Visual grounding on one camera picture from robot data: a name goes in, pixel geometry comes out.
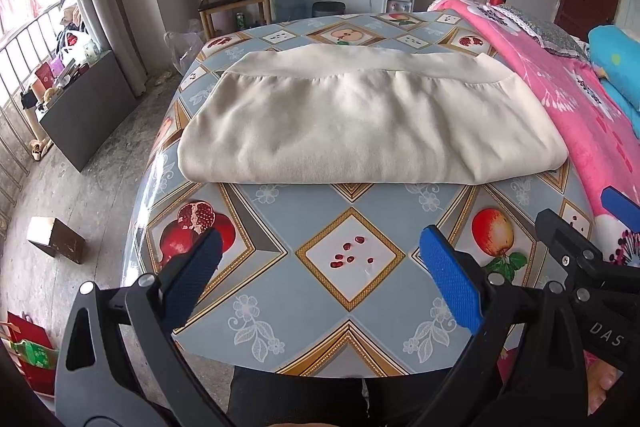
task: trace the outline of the pink blanket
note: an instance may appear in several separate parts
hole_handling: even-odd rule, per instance
[[[447,8],[457,11],[491,42],[546,108],[569,149],[596,224],[598,216],[609,216],[600,203],[600,194],[609,185],[640,203],[640,143],[590,65],[549,54],[491,7],[466,0],[437,0],[429,10]],[[608,234],[599,230],[601,247],[606,243],[615,248],[610,243],[617,235],[615,227],[607,223],[612,218],[604,221],[596,228],[609,229],[612,237],[603,237]]]

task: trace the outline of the patterned tablecloth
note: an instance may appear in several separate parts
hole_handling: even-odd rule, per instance
[[[482,186],[447,184],[193,184],[177,166],[182,130],[225,68],[245,53],[315,42],[409,53],[485,52],[485,38],[452,10],[344,15],[262,26],[209,41],[162,122],[132,214],[123,282],[158,272],[198,233],[216,227],[222,263],[187,325],[186,351],[289,375],[406,375],[453,365],[469,331],[452,318],[418,257],[437,224],[458,250],[543,286],[563,273],[536,240],[551,208],[587,238],[593,219],[570,162],[558,171]],[[495,237],[503,238],[501,243]],[[507,347],[516,345],[515,328]]]

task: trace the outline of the white plastic bag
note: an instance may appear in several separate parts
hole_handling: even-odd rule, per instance
[[[204,46],[204,32],[197,19],[189,20],[189,33],[167,32],[164,44],[171,51],[171,61],[180,74],[186,74],[196,55]]]

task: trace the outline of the concrete floor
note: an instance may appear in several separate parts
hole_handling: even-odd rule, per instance
[[[12,212],[0,257],[0,320],[6,311],[25,312],[60,346],[68,312],[79,286],[95,280],[100,288],[120,285],[122,256],[138,183],[164,112],[180,81],[154,86],[114,131],[82,173],[54,146],[31,173]],[[86,240],[81,265],[52,258],[27,242],[32,216],[57,217]],[[147,397],[161,395],[131,328],[124,328],[131,362]],[[194,373],[223,409],[228,404],[232,367],[185,355]]]

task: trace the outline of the trash can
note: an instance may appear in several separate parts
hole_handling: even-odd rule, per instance
[[[311,9],[312,17],[327,17],[329,15],[344,15],[346,6],[338,1],[315,2]]]

